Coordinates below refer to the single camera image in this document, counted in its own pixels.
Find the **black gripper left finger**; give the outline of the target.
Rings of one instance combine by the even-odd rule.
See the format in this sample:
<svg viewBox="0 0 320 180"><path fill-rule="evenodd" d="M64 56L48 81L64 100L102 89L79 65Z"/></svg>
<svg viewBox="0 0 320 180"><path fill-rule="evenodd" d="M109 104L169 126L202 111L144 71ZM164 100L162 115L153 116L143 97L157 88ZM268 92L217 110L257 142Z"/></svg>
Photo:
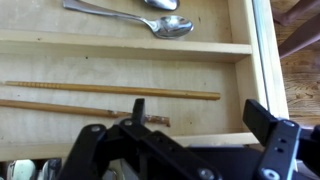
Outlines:
<svg viewBox="0 0 320 180"><path fill-rule="evenodd" d="M220 180L218 170L145 123L145 100L136 99L130 118L119 124L128 141L125 160L141 180Z"/></svg>

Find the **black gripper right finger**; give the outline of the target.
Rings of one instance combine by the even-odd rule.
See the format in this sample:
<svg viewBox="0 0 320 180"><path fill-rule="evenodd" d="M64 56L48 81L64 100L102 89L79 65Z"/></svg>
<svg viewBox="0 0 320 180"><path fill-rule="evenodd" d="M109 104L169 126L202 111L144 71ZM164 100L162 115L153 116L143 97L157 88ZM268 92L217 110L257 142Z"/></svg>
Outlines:
<svg viewBox="0 0 320 180"><path fill-rule="evenodd" d="M256 100L247 99L243 121L264 147L256 170L258 180L290 180L301 128L290 120L275 118Z"/></svg>

